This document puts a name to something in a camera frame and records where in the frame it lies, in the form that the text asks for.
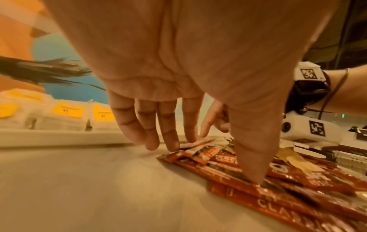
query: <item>hand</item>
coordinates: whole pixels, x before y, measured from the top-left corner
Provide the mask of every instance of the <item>hand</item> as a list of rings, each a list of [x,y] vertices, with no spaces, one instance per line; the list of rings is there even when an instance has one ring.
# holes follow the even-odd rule
[[[72,45],[105,83],[123,133],[178,147],[174,106],[196,139],[203,92],[228,105],[244,175],[261,182],[279,148],[293,71],[337,0],[44,0]],[[134,112],[138,103],[138,121]]]
[[[230,132],[228,107],[218,100],[214,100],[201,124],[200,137],[205,138],[213,126],[223,133]]]

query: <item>cable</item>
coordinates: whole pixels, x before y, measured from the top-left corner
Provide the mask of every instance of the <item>cable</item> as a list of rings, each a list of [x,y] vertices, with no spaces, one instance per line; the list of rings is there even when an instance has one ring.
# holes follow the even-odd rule
[[[320,113],[318,115],[318,120],[321,120],[321,116],[322,113],[325,110],[326,105],[329,103],[329,101],[334,97],[334,95],[337,93],[337,91],[340,89],[340,87],[344,84],[344,82],[347,80],[349,73],[350,73],[350,68],[346,68],[345,71],[346,73],[344,74],[344,76],[341,78],[341,80],[339,81],[339,83],[337,84],[337,86],[335,87],[335,89],[326,97],[324,104],[321,107]]]

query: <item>qr code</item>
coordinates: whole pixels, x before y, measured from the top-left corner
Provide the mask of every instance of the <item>qr code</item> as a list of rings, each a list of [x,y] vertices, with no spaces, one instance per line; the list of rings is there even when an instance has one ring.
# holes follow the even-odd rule
[[[310,131],[313,135],[326,136],[324,124],[321,122],[310,121]]]
[[[317,79],[317,76],[312,68],[300,68],[303,78]]]

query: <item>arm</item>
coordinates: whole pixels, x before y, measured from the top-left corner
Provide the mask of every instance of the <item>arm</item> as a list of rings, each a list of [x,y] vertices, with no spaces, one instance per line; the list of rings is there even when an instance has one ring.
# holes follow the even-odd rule
[[[331,81],[331,89],[337,86],[345,75],[345,70],[325,71]],[[325,99],[311,106],[310,109],[320,110]],[[325,107],[325,111],[340,114],[351,114],[367,116],[367,65],[363,65],[350,70],[346,82],[338,90],[335,96]]]

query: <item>table surface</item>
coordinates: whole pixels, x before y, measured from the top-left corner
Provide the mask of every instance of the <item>table surface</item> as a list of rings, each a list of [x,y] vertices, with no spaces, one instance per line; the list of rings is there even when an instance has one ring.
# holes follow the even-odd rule
[[[0,150],[0,231],[292,232],[143,147]]]

